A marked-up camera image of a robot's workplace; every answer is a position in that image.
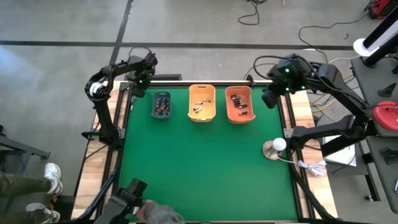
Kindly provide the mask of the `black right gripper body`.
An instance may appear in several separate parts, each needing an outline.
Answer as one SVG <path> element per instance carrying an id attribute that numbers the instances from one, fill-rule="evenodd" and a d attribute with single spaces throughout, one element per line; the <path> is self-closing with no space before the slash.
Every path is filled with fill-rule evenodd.
<path id="1" fill-rule="evenodd" d="M 270 73 L 269 78 L 273 81 L 269 90 L 277 96 L 287 93 L 294 94 L 298 90 L 297 77 L 295 73 Z"/>

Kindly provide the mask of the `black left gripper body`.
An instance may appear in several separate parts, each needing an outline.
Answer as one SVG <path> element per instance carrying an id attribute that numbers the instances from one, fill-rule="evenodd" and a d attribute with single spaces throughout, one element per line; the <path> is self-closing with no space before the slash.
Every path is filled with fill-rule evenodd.
<path id="1" fill-rule="evenodd" d="M 148 88 L 150 85 L 151 76 L 152 76 L 152 70 L 143 70 L 141 72 L 135 72 L 133 82 L 139 88 Z"/>

